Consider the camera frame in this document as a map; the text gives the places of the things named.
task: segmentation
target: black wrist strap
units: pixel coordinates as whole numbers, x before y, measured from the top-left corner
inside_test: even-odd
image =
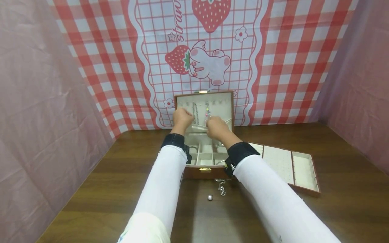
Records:
[[[228,150],[228,158],[226,159],[226,167],[224,171],[229,177],[233,176],[236,166],[247,156],[256,154],[261,155],[256,149],[246,142],[236,143]]]
[[[170,133],[168,134],[165,139],[163,140],[161,148],[167,145],[176,146],[179,148],[182,148],[182,150],[185,152],[187,157],[187,164],[190,164],[192,161],[192,155],[189,153],[189,147],[184,144],[185,138],[181,134],[177,133]]]

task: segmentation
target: wooden table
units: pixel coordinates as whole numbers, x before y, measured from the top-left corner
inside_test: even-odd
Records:
[[[123,133],[38,242],[116,242],[169,131]],[[236,127],[245,141],[314,156],[321,198],[301,195],[343,243],[389,242],[389,178],[318,123]],[[172,243],[270,242],[238,182],[181,184]],[[207,201],[209,194],[214,200]]]

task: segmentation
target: gold clasp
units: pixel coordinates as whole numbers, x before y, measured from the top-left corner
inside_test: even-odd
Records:
[[[200,168],[199,169],[200,173],[210,173],[212,171],[211,168]]]

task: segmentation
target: open jewelry box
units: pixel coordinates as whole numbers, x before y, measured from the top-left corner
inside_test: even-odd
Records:
[[[207,136],[205,123],[211,115],[220,116],[233,131],[232,91],[176,95],[174,102],[176,108],[183,107],[194,116],[192,126],[185,133],[192,161],[185,168],[184,178],[228,178],[224,172],[227,150]]]
[[[219,141],[207,136],[206,120],[220,116],[231,131],[234,127],[233,93],[198,93],[174,96],[176,108],[185,108],[194,115],[194,122],[185,133],[185,144],[189,146],[192,161],[187,164],[184,178],[226,179],[224,161],[227,150]],[[314,161],[310,154],[250,143],[266,163],[295,191],[311,196],[320,196]]]

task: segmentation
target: star print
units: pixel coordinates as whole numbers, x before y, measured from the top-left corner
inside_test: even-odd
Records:
[[[174,41],[175,35],[173,34],[173,32],[171,32],[170,34],[168,34],[168,38],[169,38],[169,41]]]

